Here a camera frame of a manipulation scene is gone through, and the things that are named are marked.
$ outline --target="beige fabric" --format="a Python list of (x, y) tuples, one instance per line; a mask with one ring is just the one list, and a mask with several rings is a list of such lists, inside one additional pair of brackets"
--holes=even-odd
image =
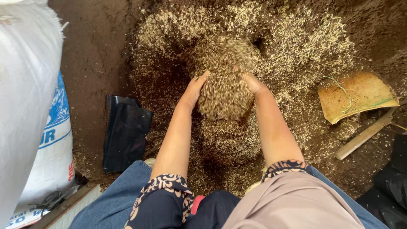
[(285, 172), (249, 192), (223, 228), (364, 228), (331, 187), (303, 172)]

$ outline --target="handful of rice husk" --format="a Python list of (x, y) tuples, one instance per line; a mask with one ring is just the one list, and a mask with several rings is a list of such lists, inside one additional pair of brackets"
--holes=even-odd
[(210, 71), (198, 100), (199, 112), (209, 120), (239, 120), (247, 116), (253, 95), (243, 73), (253, 72), (259, 51), (245, 40), (209, 36), (186, 53), (186, 68), (192, 78)]

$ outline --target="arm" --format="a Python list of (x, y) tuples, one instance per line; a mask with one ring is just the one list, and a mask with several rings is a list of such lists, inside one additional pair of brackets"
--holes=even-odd
[(158, 152), (150, 179), (161, 174), (178, 174), (187, 179), (191, 139), (191, 113), (206, 81), (206, 71), (197, 81), (192, 79), (175, 107), (170, 126)]
[(261, 148), (266, 166), (290, 159), (304, 161), (270, 90), (251, 73), (245, 73), (244, 79), (256, 101)]

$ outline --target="soil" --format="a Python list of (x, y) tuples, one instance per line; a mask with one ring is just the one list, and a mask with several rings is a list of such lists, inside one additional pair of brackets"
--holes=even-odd
[[(103, 173), (103, 141), (105, 135), (105, 97), (120, 95), (134, 97), (132, 82), (128, 79), (131, 66), (127, 63), (127, 33), (137, 26), (140, 9), (156, 11), (158, 5), (169, 5), (176, 1), (117, 0), (79, 1), (51, 0), (49, 5), (69, 22), (61, 71), (64, 75), (68, 101), (71, 107), (71, 123), (74, 135), (74, 159), (77, 172), (92, 183), (107, 187), (120, 174)], [(238, 4), (240, 1), (180, 1), (183, 4)], [(284, 1), (270, 1), (269, 10), (275, 11)], [(314, 13), (327, 9), (341, 16), (346, 24), (349, 38), (355, 43), (362, 62), (370, 66), (402, 98), (407, 98), (407, 2), (396, 0), (291, 0), (291, 8), (306, 5)], [(407, 106), (399, 108), (394, 120), (407, 126)], [(386, 109), (377, 109), (361, 114), (362, 126), (354, 136), (382, 116)], [(392, 151), (392, 141), (402, 129), (388, 126), (343, 161), (315, 161), (322, 174), (357, 198), (371, 187), (372, 176), (387, 162)], [(253, 162), (252, 169), (234, 168), (232, 171), (248, 174), (253, 183), (260, 179), (262, 160)], [(214, 165), (208, 176), (226, 172), (223, 166)], [(194, 192), (201, 193), (196, 187)]]

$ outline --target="patterned sleeve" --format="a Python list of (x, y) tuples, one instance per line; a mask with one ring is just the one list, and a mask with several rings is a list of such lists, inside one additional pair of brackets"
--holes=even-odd
[(176, 228), (188, 217), (194, 197), (183, 177), (163, 174), (149, 181), (136, 199), (124, 229)]
[(305, 162), (298, 160), (279, 161), (272, 164), (267, 169), (266, 174), (263, 176), (263, 179), (261, 180), (261, 183), (268, 181), (272, 177), (275, 177), (278, 174), (284, 172), (306, 172), (312, 174), (311, 167)]

